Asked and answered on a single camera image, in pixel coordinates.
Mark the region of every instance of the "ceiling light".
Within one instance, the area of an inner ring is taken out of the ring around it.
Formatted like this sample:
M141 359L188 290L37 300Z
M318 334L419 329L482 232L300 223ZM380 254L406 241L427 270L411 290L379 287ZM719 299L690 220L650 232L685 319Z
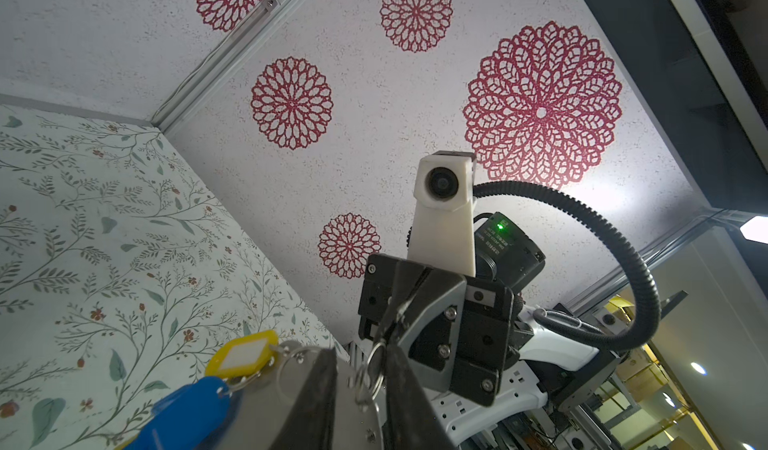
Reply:
M706 370L704 369L703 366L699 365L698 363L693 362L690 364L690 366L694 367L694 370L699 372L701 375L706 375Z
M670 407L675 408L675 404L672 401L672 397L668 396L666 393L662 392L662 395L664 395L664 401L667 402Z
M741 234L753 242L768 243L768 216L755 216L744 223Z

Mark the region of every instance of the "coiled hose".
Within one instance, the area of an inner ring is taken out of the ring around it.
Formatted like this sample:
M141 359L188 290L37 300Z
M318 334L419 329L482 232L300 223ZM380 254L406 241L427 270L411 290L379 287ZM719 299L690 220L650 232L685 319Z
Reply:
M564 322L560 315L553 318L544 309L536 309L533 318L544 328L567 336L571 340L605 350L629 350L647 342L656 333L661 321L661 305L656 282L642 257L625 237L605 218L582 202L547 186L527 182L490 182L475 185L475 196L514 195L546 203L575 218L597 236L619 262L627 275L634 295L636 315L626 331L619 335L604 335L584 330Z

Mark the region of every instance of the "key tag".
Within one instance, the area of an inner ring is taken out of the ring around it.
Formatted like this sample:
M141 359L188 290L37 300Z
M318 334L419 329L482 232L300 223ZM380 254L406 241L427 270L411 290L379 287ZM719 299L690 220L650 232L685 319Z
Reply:
M221 426L230 408L230 389L214 376L179 388L158 402L155 414L125 450L191 450Z
M236 378L252 376L274 356L270 346L277 345L274 330L260 331L226 343L205 368L206 376Z

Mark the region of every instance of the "blue key tag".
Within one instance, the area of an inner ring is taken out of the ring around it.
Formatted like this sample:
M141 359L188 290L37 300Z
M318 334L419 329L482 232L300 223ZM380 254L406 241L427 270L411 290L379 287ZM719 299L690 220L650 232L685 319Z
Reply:
M157 414L126 450L192 450L224 421L230 408L229 388L221 378L205 377L156 405Z

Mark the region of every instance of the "screw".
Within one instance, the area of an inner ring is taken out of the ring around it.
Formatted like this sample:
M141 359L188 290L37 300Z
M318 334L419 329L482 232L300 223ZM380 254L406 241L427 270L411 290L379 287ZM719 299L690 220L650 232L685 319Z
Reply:
M451 356L451 347L443 344L437 346L437 354L440 355L441 359L447 359L449 356Z
M456 311L455 306L449 306L443 313L443 315L446 316L448 320L456 320L456 315L458 315L458 312Z

